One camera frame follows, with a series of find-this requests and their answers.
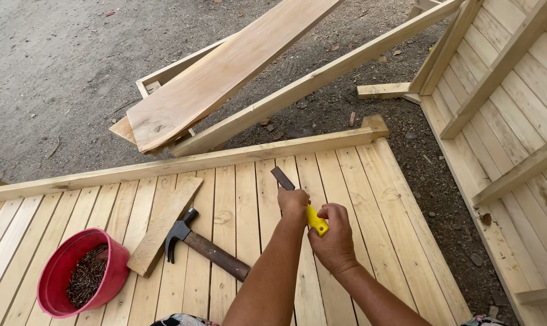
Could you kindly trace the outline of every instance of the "hammer head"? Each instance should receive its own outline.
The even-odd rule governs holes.
[[[169,263],[175,263],[175,243],[177,240],[184,241],[185,238],[187,238],[187,235],[191,232],[189,224],[198,214],[199,212],[191,207],[185,214],[185,217],[176,221],[168,232],[167,238],[165,239],[165,256]]]

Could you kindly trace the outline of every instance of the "chisel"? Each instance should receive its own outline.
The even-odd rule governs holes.
[[[276,178],[277,182],[279,182],[279,184],[285,190],[295,190],[294,184],[289,180],[289,178],[283,173],[283,171],[279,167],[275,167],[271,172]],[[326,220],[317,217],[316,210],[313,209],[309,204],[306,208],[306,215],[307,224],[310,227],[316,229],[317,233],[320,235],[320,238],[324,237],[324,234],[326,234],[329,230],[329,226],[328,223],[326,223]]]

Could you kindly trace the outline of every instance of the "dirt ground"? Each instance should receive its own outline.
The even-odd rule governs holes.
[[[130,106],[119,108],[140,98],[134,81],[237,32],[278,2],[0,0],[0,179],[15,183],[170,158],[168,152],[144,156],[108,130]],[[346,0],[195,130],[398,26],[411,6],[411,0]],[[105,17],[109,11],[115,14]],[[386,62],[372,60],[281,110],[271,132],[256,124],[225,148],[346,130],[351,112],[358,128],[364,116],[382,114],[394,155],[469,308],[487,314],[498,305],[498,319],[518,325],[420,107],[356,98],[356,85],[410,81],[446,23],[388,50]]]

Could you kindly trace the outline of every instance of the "red bucket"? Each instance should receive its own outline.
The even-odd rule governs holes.
[[[94,297],[82,308],[68,301],[66,287],[76,264],[97,245],[108,243],[107,269]],[[46,263],[38,282],[38,305],[54,318],[67,318],[85,310],[98,308],[112,300],[129,276],[129,251],[110,236],[94,227],[76,233],[56,249]]]

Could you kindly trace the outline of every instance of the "wooden hammer handle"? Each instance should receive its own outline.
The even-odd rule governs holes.
[[[245,281],[251,270],[251,267],[246,263],[229,255],[225,250],[193,231],[189,232],[184,242],[205,258],[223,268],[227,273],[233,275],[240,282]]]

